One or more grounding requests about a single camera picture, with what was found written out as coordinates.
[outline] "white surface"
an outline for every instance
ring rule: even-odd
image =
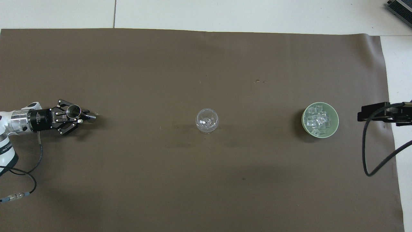
[[[116,28],[412,35],[386,0],[117,0]]]
[[[389,99],[410,101],[412,29],[384,9],[385,2],[117,0],[115,27],[379,35]],[[114,0],[0,0],[0,28],[110,28],[114,4]],[[412,126],[394,126],[393,134],[399,147],[412,139]],[[401,152],[396,160],[405,231],[412,232],[412,148]]]
[[[391,103],[412,100],[412,36],[382,36]],[[412,126],[392,127],[395,147],[412,140]],[[405,231],[412,231],[412,146],[396,155]]]
[[[0,28],[113,27],[114,0],[0,0]]]

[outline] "black cable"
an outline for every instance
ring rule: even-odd
[[[0,168],[11,169],[11,170],[15,170],[15,171],[18,171],[18,172],[23,173],[23,175],[28,175],[28,176],[33,180],[33,182],[34,182],[34,187],[33,187],[33,189],[32,189],[29,193],[33,193],[34,190],[36,189],[36,187],[37,187],[36,179],[35,179],[34,176],[32,176],[30,173],[28,173],[28,172],[26,172],[26,171],[23,171],[23,170],[20,170],[20,169],[18,169],[18,168],[11,168],[11,167],[6,167],[6,166],[0,166]]]
[[[34,166],[34,168],[32,168],[32,169],[31,169],[30,171],[28,171],[27,173],[33,172],[33,171],[39,166],[39,164],[40,164],[40,162],[42,161],[42,158],[43,158],[43,145],[42,145],[42,142],[41,142],[41,140],[40,140],[40,131],[37,132],[37,138],[38,138],[39,145],[40,145],[40,157],[39,157],[39,161],[37,161],[36,166]],[[12,170],[10,170],[10,172],[13,173],[13,174],[15,174],[15,175],[24,175],[24,173],[15,173],[15,172],[13,172]]]
[[[369,116],[369,118],[366,120],[365,126],[363,127],[363,134],[362,134],[362,162],[363,162],[363,170],[365,171],[365,174],[367,176],[373,176],[377,171],[379,171],[379,169],[381,169],[381,167],[383,167],[383,165],[385,165],[395,155],[397,155],[399,152],[401,152],[403,149],[407,148],[408,146],[412,145],[412,140],[411,140],[411,141],[405,143],[404,145],[400,146],[398,149],[396,149],[390,155],[388,155],[384,160],[382,160],[382,162],[371,173],[368,172],[368,169],[366,167],[366,158],[365,158],[365,142],[366,142],[366,130],[368,129],[369,123],[380,112],[382,112],[382,111],[384,111],[388,108],[402,107],[402,106],[405,106],[405,103],[401,102],[401,103],[395,103],[395,104],[391,104],[391,105],[381,107],[381,108],[377,109],[375,112],[373,112]]]

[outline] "brown mat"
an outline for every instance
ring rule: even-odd
[[[0,77],[2,111],[62,98],[101,116],[43,133],[38,189],[0,206],[8,231],[403,231],[395,160],[367,177],[356,121],[388,101],[379,37],[2,30]],[[317,101],[339,114],[327,139],[301,126]],[[202,108],[221,119],[211,134]],[[372,124],[370,169],[394,149]],[[35,135],[11,140],[28,170]],[[0,183],[2,197],[32,185]]]

